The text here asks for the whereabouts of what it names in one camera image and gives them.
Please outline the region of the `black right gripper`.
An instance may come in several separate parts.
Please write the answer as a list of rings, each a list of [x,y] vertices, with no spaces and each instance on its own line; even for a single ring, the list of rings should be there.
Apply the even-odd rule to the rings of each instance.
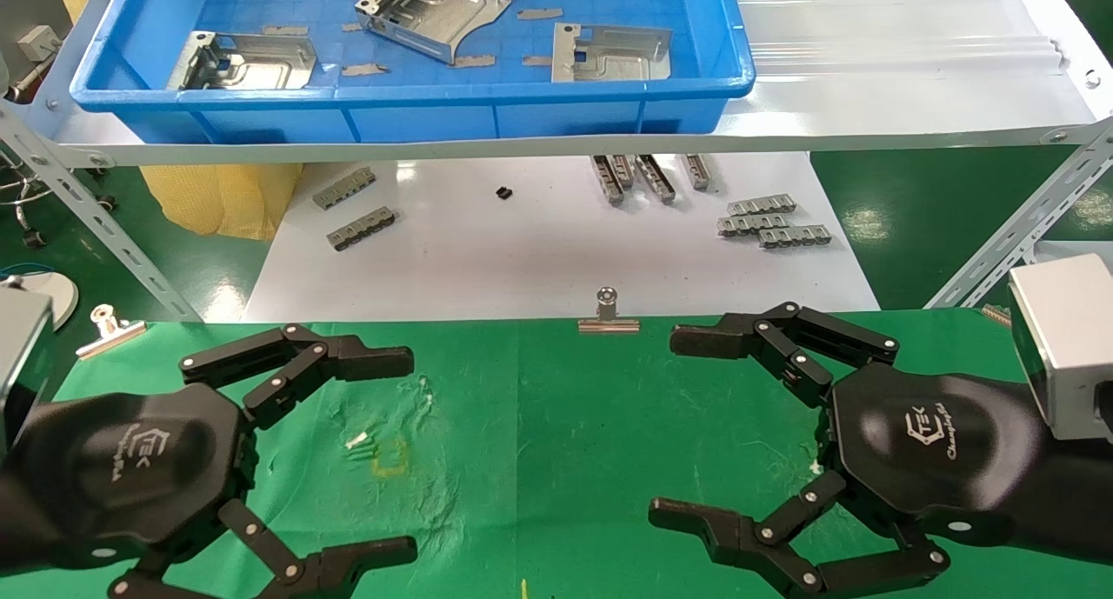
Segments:
[[[951,556],[925,533],[971,546],[1047,547],[1040,484],[1047,431],[1030,390],[886,366],[899,348],[896,338],[794,302],[726,313],[710,326],[674,326],[673,354],[752,359],[807,407],[828,404],[831,465],[843,475],[824,472],[762,521],[653,497],[650,523],[696,536],[712,562],[760,575],[784,598],[861,598],[934,582]],[[834,385],[810,352],[860,370]],[[894,550],[820,564],[804,559],[792,540],[838,504],[894,540]]]

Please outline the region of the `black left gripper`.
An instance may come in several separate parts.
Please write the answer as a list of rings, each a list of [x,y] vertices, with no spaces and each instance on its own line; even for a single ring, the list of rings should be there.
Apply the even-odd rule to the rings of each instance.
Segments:
[[[24,420],[24,568],[140,558],[109,586],[110,598],[210,598],[162,576],[229,530],[270,569],[258,598],[349,598],[366,572],[413,563],[415,539],[295,556],[243,503],[258,460],[254,428],[278,424],[329,380],[401,379],[414,369],[410,347],[290,324],[187,355],[180,372],[191,384],[171,393],[33,407]],[[262,374],[243,406],[218,390]]]

